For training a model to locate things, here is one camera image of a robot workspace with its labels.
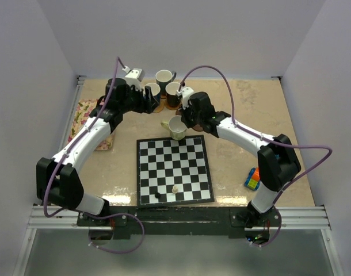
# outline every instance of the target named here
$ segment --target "black and white checkered board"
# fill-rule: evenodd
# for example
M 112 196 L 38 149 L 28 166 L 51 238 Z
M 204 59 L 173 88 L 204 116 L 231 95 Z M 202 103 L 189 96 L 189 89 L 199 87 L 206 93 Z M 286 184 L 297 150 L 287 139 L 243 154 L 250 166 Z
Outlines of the black and white checkered board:
M 214 202 L 203 135 L 137 140 L 137 151 L 138 207 Z

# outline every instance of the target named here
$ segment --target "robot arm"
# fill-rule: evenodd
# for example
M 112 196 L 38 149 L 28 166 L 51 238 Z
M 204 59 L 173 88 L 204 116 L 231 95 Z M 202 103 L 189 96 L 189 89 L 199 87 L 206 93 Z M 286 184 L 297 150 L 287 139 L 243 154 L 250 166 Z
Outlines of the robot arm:
M 141 89 L 140 81 L 143 78 L 141 69 L 125 68 L 127 73 L 124 79 L 117 78 L 105 110 L 100 113 L 100 103 L 91 112 L 90 118 L 81 129 L 88 130 L 95 118 L 100 115 L 95 124 L 71 149 L 68 157 L 58 169 L 52 187 L 49 191 L 49 202 L 65 209 L 88 212 L 95 215 L 109 215 L 109 202 L 86 194 L 79 180 L 78 173 L 83 164 L 94 151 L 96 146 L 112 133 L 123 120 L 123 114 L 129 111 L 138 113 L 152 113 L 158 106 L 157 101 L 151 94 L 151 89 Z M 105 98 L 108 96 L 111 79 L 106 86 Z M 300 163 L 293 149 L 278 147 L 262 139 L 246 133 L 236 127 L 231 116 L 226 112 L 216 112 L 205 92 L 195 93 L 190 87 L 183 87 L 177 92 L 182 97 L 181 116 L 182 122 L 191 128 L 196 124 L 203 127 L 207 133 L 215 137 L 231 141 L 249 151 L 258 158 L 261 184 L 254 199 L 249 202 L 247 209 L 250 223 L 258 220 L 273 206 L 277 193 L 283 186 L 291 181 L 300 171 Z M 256 131 L 248 126 L 238 123 L 240 126 L 264 136 L 271 140 L 290 144 L 285 135 L 274 137 Z M 71 141 L 61 152 L 52 159 L 41 158 L 36 167 L 37 197 L 43 199 L 48 181 L 57 166 L 57 161 L 67 153 L 67 149 L 75 140 Z
M 241 128 L 235 126 L 228 113 L 215 111 L 205 92 L 195 93 L 190 87 L 183 87 L 177 94 L 179 97 L 182 96 L 181 120 L 188 128 L 199 124 L 205 132 L 231 141 L 257 157 L 261 183 L 256 196 L 247 206 L 250 212 L 249 219 L 253 221 L 268 212 L 278 192 L 287 182 L 294 179 L 301 166 L 292 148 L 265 142 L 241 128 L 284 144 L 291 144 L 289 138 L 283 134 L 277 137 L 267 135 L 240 122 L 237 124 Z
M 100 142 L 105 140 L 123 120 L 126 112 L 152 113 L 159 103 L 152 96 L 151 88 L 141 89 L 144 72 L 141 69 L 125 68 L 124 79 L 116 78 L 113 92 L 102 113 L 98 102 L 76 137 L 51 159 L 41 158 L 36 166 L 37 197 L 43 200 L 53 170 L 59 160 L 66 156 L 58 169 L 51 189 L 49 202 L 65 209 L 88 212 L 94 215 L 109 214 L 109 202 L 84 192 L 78 173 L 83 164 Z M 108 80 L 104 98 L 106 99 L 112 80 Z M 69 154 L 67 149 L 72 145 Z

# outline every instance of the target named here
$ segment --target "chess piece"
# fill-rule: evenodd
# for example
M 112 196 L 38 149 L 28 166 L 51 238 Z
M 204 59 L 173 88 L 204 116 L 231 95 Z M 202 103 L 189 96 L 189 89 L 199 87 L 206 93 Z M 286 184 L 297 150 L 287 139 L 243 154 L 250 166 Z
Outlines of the chess piece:
M 178 193 L 178 187 L 177 187 L 176 185 L 174 185 L 173 188 L 172 188 L 172 190 L 171 190 L 171 192 L 172 192 L 173 194 Z

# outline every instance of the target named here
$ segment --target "black mounting plate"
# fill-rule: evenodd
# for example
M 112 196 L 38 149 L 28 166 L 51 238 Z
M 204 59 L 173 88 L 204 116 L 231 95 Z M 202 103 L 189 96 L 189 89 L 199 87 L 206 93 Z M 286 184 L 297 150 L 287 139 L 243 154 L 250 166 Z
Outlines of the black mounting plate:
M 129 213 L 136 216 L 145 227 L 146 235 L 208 235 L 228 236 L 231 239 L 244 239 L 246 207 L 158 207 L 137 208 L 135 206 L 111 206 L 110 214 Z M 271 227 L 278 226 L 275 210 L 268 212 L 256 226 L 264 227 L 269 219 Z M 138 223 L 122 216 L 115 217 L 115 239 L 129 239 L 141 234 Z M 77 220 L 81 227 L 109 227 L 109 220 L 93 220 L 84 216 Z

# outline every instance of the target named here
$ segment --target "beige tabletop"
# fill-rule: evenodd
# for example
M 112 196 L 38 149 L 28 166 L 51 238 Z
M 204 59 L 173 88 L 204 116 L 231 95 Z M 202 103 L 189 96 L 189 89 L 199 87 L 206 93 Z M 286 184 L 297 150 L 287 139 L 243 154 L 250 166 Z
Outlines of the beige tabletop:
M 145 79 L 143 83 L 153 82 Z M 105 93 L 106 79 L 87 79 L 81 98 L 98 98 Z M 187 86 L 209 94 L 216 111 L 231 113 L 231 101 L 221 79 L 190 79 Z M 240 122 L 271 135 L 287 135 L 296 144 L 291 119 L 283 91 L 278 80 L 231 79 L 235 116 Z M 164 108 L 160 113 L 124 115 L 115 130 L 112 149 L 94 151 L 82 168 L 80 178 L 85 192 L 106 198 L 111 205 L 136 205 L 136 141 L 167 137 L 169 133 L 160 126 L 175 111 Z M 245 206 L 255 192 L 244 187 L 257 159 L 237 145 L 204 133 L 187 130 L 187 135 L 204 134 L 215 202 L 197 206 Z M 280 198 L 277 206 L 314 206 L 306 177 L 292 185 Z

